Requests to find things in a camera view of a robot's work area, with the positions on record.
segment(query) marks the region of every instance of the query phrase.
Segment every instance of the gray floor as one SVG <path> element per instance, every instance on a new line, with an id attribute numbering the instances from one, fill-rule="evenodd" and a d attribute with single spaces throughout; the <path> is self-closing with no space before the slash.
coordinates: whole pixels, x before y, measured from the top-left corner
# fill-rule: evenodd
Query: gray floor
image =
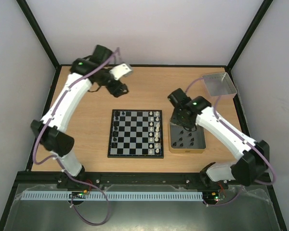
<path id="1" fill-rule="evenodd" d="M 100 227 L 83 223 L 69 208 L 67 201 L 17 199 L 5 231 L 279 230 L 272 203 L 267 201 L 266 192 L 260 188 L 265 189 L 263 186 L 250 187 L 250 192 L 243 193 L 233 203 L 221 207 L 205 207 L 201 202 L 111 202 L 112 217 Z M 235 195 L 234 191 L 226 193 L 227 198 Z M 92 222 L 102 221 L 106 214 L 105 202 L 85 201 L 78 209 Z"/>

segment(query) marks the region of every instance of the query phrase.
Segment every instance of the chessboard border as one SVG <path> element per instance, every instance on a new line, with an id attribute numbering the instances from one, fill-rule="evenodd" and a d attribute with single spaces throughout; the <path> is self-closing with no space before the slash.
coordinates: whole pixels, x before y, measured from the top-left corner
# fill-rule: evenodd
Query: chessboard border
<path id="1" fill-rule="evenodd" d="M 110 155 L 110 149 L 111 149 L 111 140 L 112 140 L 112 124 L 114 121 L 114 115 L 115 111 L 119 112 L 159 112 L 159 121 L 161 121 L 160 124 L 160 155 L 121 155 L 121 154 L 116 154 L 116 155 Z M 109 141 L 108 141 L 108 151 L 107 151 L 107 157 L 108 158 L 130 158 L 130 159 L 163 159 L 164 158 L 164 132 L 163 132 L 163 115 L 162 115 L 162 110 L 158 109 L 152 109 L 152 110 L 146 110 L 146 109 L 113 109 L 111 111 L 111 120 L 110 120 L 110 129 L 109 129 Z"/>

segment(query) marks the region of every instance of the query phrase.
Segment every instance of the wooden table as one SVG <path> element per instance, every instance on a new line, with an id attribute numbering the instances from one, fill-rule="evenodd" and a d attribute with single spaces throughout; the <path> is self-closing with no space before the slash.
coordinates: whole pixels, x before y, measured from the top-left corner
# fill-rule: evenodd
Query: wooden table
<path id="1" fill-rule="evenodd" d="M 53 96 L 58 97 L 69 74 L 69 66 L 63 66 Z M 66 133 L 75 139 L 74 150 L 86 171 L 92 172 L 199 172 L 211 162 L 233 161 L 225 146 L 205 131 L 207 148 L 201 154 L 173 154 L 168 147 L 168 121 L 173 106 L 167 96 L 177 88 L 183 90 L 191 81 L 203 74 L 224 72 L 223 68 L 207 67 L 134 67 L 134 73 L 123 78 L 129 93 L 119 98 L 110 95 L 106 88 L 86 93 L 75 110 Z M 188 95 L 207 96 L 203 83 L 196 83 Z M 164 158 L 107 158 L 112 109 L 160 109 L 163 115 Z M 220 101 L 218 112 L 240 129 L 233 100 Z M 37 159 L 50 153 L 41 145 Z M 56 161 L 48 160 L 32 171 L 60 171 Z"/>

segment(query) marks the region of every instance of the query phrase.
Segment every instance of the black metal frame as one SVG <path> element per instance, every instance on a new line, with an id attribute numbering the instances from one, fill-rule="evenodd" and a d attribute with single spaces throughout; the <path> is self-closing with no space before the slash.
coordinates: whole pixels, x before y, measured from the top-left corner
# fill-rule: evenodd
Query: black metal frame
<path id="1" fill-rule="evenodd" d="M 41 42 L 41 45 L 43 46 L 45 52 L 47 53 L 49 59 L 51 60 L 53 66 L 56 68 L 56 72 L 53 77 L 52 86 L 47 98 L 47 102 L 45 104 L 43 115 L 49 110 L 51 101 L 53 98 L 54 90 L 56 88 L 56 84 L 61 72 L 62 66 L 67 66 L 70 64 L 59 64 L 57 61 L 53 51 L 51 50 L 38 22 L 36 21 L 32 11 L 30 10 L 26 0 L 16 0 L 22 9 L 24 15 L 26 16 L 28 22 L 30 23 L 32 29 L 34 30 L 35 34 L 37 35 L 39 41 Z M 269 6 L 271 5 L 273 0 L 264 0 L 257 11 L 254 19 L 252 20 L 250 26 L 248 27 L 243 39 L 241 40 L 238 48 L 236 49 L 233 57 L 231 58 L 229 64 L 227 66 L 225 65 L 149 65 L 149 64 L 135 64 L 132 66 L 135 67 L 223 67 L 225 71 L 229 74 L 231 80 L 233 81 L 233 77 L 231 74 L 231 70 L 234 67 L 235 63 L 239 59 L 241 53 L 243 52 L 245 46 L 247 45 L 249 39 L 251 38 L 252 34 L 256 30 L 257 26 L 259 25 L 260 21 L 262 20 L 263 16 L 265 15 L 266 11 L 268 10 Z M 238 96 L 235 96 L 234 105 L 236 107 L 237 116 L 240 122 L 241 130 L 243 133 L 250 135 L 247 123 L 244 117 L 243 109 L 239 100 Z M 0 220 L 0 231 L 4 229 L 5 223 L 8 218 L 8 214 L 10 212 L 10 208 L 13 203 L 13 199 L 15 197 L 15 193 L 18 187 L 18 184 L 20 183 L 33 183 L 33 184 L 54 184 L 58 183 L 61 172 L 32 172 L 32 151 L 26 166 L 26 171 L 18 172 L 15 182 L 13 184 L 13 187 L 11 189 L 11 193 L 9 195 L 8 201 L 6 203 L 3 215 Z M 102 173 L 102 172 L 89 172 L 89 174 L 92 178 L 99 178 L 103 182 L 103 179 L 111 180 L 115 179 L 116 183 L 122 183 L 122 184 L 131 184 L 135 181 L 137 182 L 143 182 L 143 183 L 150 183 L 153 182 L 164 184 L 162 181 L 171 181 L 172 184 L 180 184 L 185 185 L 186 188 L 195 188 L 199 187 L 197 184 L 193 184 L 195 179 L 195 176 L 197 173 Z M 270 181 L 270 177 L 268 174 L 264 174 L 261 178 L 263 181 Z M 281 214 L 279 204 L 274 192 L 273 186 L 267 186 L 267 189 L 269 191 L 269 196 L 271 198 L 271 201 L 273 202 L 274 210 L 277 216 L 277 220 L 279 223 L 279 226 L 281 230 L 286 231 L 286 224 L 284 222 L 283 216 Z"/>

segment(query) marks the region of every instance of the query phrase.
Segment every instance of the black square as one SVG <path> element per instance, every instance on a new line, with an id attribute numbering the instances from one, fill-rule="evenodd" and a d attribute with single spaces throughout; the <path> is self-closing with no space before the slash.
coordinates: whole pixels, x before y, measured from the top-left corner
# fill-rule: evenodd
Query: black square
<path id="1" fill-rule="evenodd" d="M 135 155 L 136 154 L 136 149 L 135 148 L 131 148 L 130 149 L 130 154 L 131 155 Z"/>
<path id="2" fill-rule="evenodd" d="M 123 148 L 118 148 L 117 149 L 117 154 L 123 154 Z"/>

